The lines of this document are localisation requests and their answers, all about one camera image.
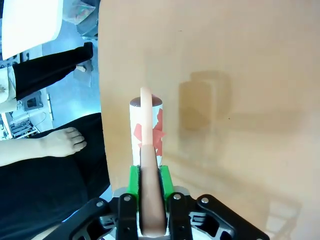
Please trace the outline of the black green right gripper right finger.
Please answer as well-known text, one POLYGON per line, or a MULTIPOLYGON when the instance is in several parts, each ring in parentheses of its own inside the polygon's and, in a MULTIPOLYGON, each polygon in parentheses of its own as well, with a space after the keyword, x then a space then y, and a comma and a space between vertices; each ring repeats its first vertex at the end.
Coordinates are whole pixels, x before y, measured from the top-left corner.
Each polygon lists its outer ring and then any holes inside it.
POLYGON ((210 194, 194 199, 174 187, 169 167, 159 168, 171 240, 268 240, 270 237, 210 194))

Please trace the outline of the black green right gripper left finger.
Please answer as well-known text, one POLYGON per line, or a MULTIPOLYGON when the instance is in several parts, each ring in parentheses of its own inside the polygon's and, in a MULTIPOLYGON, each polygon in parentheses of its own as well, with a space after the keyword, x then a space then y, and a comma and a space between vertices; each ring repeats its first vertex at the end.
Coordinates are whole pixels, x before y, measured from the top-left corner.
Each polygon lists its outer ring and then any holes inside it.
POLYGON ((129 169, 129 184, 120 196, 107 202, 93 198, 69 220, 72 221, 70 240, 105 240, 115 230, 116 240, 137 240, 140 167, 129 169))

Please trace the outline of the person's right hand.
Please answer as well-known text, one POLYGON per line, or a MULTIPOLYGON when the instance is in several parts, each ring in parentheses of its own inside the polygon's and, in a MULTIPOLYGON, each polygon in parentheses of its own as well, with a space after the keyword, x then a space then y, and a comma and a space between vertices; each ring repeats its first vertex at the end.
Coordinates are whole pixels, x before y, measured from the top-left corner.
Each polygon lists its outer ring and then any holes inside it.
POLYGON ((55 130, 41 137, 39 142, 42 157, 67 157, 87 145, 83 135, 74 127, 55 130))

